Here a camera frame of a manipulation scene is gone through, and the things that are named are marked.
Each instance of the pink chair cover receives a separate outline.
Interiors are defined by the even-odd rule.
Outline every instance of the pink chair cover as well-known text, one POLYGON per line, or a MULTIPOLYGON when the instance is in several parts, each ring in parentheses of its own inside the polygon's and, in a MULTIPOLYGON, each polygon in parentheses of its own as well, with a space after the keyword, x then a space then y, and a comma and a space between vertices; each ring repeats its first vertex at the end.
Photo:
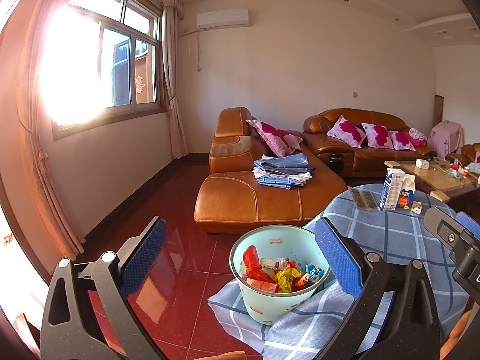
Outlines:
POLYGON ((437 155, 445 159, 463 147, 463 127, 459 123, 444 120, 431 129, 428 146, 435 149, 437 155))

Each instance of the window sill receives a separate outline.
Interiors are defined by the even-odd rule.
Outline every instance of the window sill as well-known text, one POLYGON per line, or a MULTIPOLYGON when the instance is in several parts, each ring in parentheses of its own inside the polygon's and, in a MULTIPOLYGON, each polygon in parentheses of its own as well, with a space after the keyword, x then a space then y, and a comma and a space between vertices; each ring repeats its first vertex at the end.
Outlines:
POLYGON ((89 120, 88 122, 77 125, 58 126, 57 123, 52 120, 52 135, 53 140, 60 140, 62 138, 69 137, 70 135, 78 134, 79 132, 91 130, 92 128, 106 126, 112 123, 122 122, 123 120, 135 119, 137 117, 143 117, 154 114, 161 114, 167 112, 166 108, 150 108, 140 109, 132 112, 124 112, 122 114, 100 115, 96 118, 89 120))

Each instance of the red tile floor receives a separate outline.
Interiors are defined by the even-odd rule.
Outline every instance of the red tile floor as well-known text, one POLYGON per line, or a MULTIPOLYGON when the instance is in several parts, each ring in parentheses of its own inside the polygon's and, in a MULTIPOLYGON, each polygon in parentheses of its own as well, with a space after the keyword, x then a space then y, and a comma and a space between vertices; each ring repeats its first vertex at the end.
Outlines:
MULTIPOLYGON (((207 235, 194 221, 198 190, 208 166, 181 162, 155 181, 134 205, 95 242, 87 240, 82 261, 104 251, 117 251, 128 237, 142 232, 157 215, 165 219, 168 236, 140 291, 128 300, 155 343, 171 360, 191 360, 244 350, 249 360, 262 358, 226 334, 206 304, 233 278, 229 252, 239 235, 207 235)), ((99 325, 109 345, 121 350, 95 292, 90 293, 99 325)))

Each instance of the wooden coffee table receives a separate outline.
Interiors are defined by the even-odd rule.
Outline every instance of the wooden coffee table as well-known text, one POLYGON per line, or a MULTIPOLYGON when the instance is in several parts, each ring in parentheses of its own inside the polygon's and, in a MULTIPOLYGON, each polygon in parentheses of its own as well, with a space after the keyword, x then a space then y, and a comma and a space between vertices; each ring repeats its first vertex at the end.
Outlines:
POLYGON ((479 204, 478 174, 469 173, 463 180, 458 180, 450 177, 435 162, 430 162, 429 169, 417 168, 414 161, 385 161, 385 165, 415 175, 416 188, 448 204, 456 212, 471 212, 479 204))

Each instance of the light blue trash can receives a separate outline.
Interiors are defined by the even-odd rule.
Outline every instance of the light blue trash can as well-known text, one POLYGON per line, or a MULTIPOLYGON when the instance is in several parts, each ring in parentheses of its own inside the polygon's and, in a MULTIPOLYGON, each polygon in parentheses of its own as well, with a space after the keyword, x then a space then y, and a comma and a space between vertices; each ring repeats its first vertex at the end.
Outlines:
POLYGON ((312 296, 330 273, 330 266, 315 242, 315 235, 301 227, 288 225, 264 226, 243 235, 230 251, 230 269, 240 283, 248 314, 265 325, 272 325, 286 312, 312 296), (298 292, 277 294, 261 291, 243 281, 239 273, 243 252, 250 245, 255 245, 259 258, 288 257, 289 260, 300 263, 299 270, 303 272, 305 265, 311 263, 322 268, 323 276, 311 287, 298 292))

